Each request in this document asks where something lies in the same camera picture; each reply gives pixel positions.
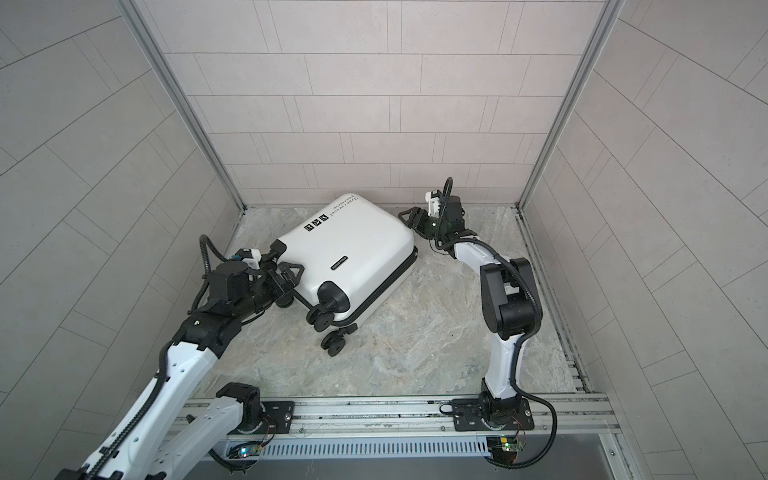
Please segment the black suitcase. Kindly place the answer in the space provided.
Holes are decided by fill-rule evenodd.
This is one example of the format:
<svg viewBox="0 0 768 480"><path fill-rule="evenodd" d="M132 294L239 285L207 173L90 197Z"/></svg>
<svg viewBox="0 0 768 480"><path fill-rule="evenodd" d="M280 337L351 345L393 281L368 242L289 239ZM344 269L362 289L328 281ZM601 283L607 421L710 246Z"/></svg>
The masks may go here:
<svg viewBox="0 0 768 480"><path fill-rule="evenodd" d="M325 333L321 348L333 357L412 272L414 234L395 216L347 193L278 237L270 250L283 266L303 267L292 291L306 321Z"/></svg>

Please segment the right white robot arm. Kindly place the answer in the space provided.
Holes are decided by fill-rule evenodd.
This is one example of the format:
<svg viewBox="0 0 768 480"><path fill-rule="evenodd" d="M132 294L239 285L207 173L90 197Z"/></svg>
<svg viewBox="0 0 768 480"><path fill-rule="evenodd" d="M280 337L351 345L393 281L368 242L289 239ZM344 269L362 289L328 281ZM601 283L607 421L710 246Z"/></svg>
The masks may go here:
<svg viewBox="0 0 768 480"><path fill-rule="evenodd" d="M543 311L530 262L506 259L465 226L459 197L447 191L426 194L427 207L397 214L406 227L434 244L437 251L478 274L481 310L492 334L491 360L483 378L478 410L492 429L515 422L531 397L518 385L525 343L541 328Z"/></svg>

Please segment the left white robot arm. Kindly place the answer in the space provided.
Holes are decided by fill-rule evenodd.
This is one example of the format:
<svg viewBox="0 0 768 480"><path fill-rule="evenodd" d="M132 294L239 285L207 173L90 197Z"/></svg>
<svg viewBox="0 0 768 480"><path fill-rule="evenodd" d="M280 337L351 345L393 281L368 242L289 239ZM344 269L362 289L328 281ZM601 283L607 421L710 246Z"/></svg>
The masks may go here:
<svg viewBox="0 0 768 480"><path fill-rule="evenodd" d="M159 352L158 369L118 426L76 470L60 479L180 479L231 432L250 434L278 425L258 387L229 383L206 410L170 442L167 432L200 380L248 323L294 298L304 267L282 262L277 250L261 256L241 249L210 263L219 251L202 236L205 273L188 317Z"/></svg>

